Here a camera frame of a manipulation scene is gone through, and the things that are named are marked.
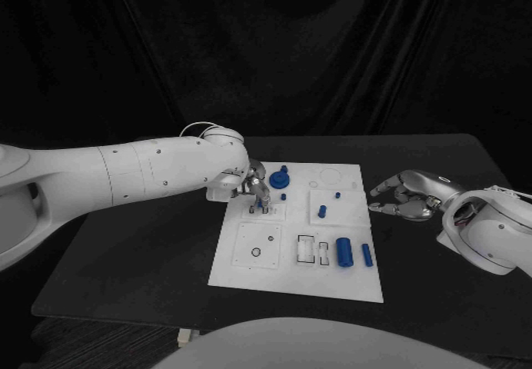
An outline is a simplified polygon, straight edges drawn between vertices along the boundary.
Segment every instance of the table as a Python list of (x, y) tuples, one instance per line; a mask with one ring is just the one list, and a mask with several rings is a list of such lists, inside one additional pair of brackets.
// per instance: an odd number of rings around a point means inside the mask
[[(508, 187), (471, 135), (246, 138), (259, 161), (358, 164), (364, 189), (420, 169), (465, 189)], [(380, 201), (393, 200), (392, 193)], [(497, 276), (436, 241), (425, 223), (370, 213), (383, 304), (207, 286), (226, 205), (204, 190), (95, 211), (33, 314), (214, 330), (266, 317), (358, 324), (451, 351), (532, 357), (532, 278)]]

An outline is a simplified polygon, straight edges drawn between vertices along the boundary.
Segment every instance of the white board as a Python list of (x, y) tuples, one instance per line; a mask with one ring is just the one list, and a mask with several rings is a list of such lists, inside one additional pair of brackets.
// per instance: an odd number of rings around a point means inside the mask
[[(383, 302), (358, 165), (262, 164), (265, 179), (281, 165), (286, 166), (289, 185), (276, 190), (266, 181), (269, 214), (259, 211), (249, 214), (253, 196), (237, 196), (229, 201), (208, 285)], [(319, 205), (327, 207), (324, 218), (318, 217)], [(299, 243), (298, 236), (309, 236), (314, 243), (308, 237), (301, 237)], [(337, 265), (338, 238), (350, 239), (353, 266), (348, 268)], [(368, 245), (371, 267), (364, 264), (361, 244)], [(298, 249), (306, 253), (302, 262), (298, 262)], [(314, 263), (306, 263), (311, 254)]]

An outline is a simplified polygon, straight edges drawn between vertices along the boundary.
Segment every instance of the small blue part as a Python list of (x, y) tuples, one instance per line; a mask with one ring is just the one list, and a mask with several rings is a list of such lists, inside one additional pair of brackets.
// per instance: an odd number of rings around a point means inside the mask
[(318, 207), (318, 217), (324, 218), (324, 212), (327, 211), (327, 207), (324, 205), (321, 205)]
[(269, 184), (272, 188), (281, 190), (289, 184), (288, 168), (285, 165), (279, 168), (279, 171), (270, 173)]
[(361, 244), (361, 253), (363, 253), (363, 261), (366, 262), (366, 266), (373, 266), (371, 253), (368, 252), (367, 244)]
[(338, 238), (335, 240), (337, 265), (343, 268), (353, 266), (351, 262), (351, 241), (348, 238)]

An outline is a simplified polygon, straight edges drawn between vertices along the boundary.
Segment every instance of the dark floor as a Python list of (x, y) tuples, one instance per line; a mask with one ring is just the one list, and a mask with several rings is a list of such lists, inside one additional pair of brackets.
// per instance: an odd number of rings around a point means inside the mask
[[(18, 369), (146, 369), (177, 350), (177, 328), (46, 318), (31, 338), (40, 360)], [(458, 353), (494, 369), (532, 368), (532, 360)]]

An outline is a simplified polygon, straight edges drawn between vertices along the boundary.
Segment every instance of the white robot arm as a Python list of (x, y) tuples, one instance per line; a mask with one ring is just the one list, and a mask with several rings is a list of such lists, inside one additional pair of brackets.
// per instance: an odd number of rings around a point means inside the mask
[(412, 170), (383, 181), (370, 195), (390, 188), (400, 204), (373, 203), (371, 211), (426, 221), (441, 210), (438, 242), (492, 274), (518, 267), (532, 277), (532, 205), (518, 197), (529, 195), (497, 186), (465, 191), (446, 178)]
[(0, 145), (0, 270), (67, 221), (120, 204), (206, 187), (207, 200), (227, 202), (239, 194), (255, 194), (266, 211), (263, 177), (260, 163), (246, 156), (243, 137), (226, 128), (208, 129), (203, 138), (92, 148), (25, 150)]

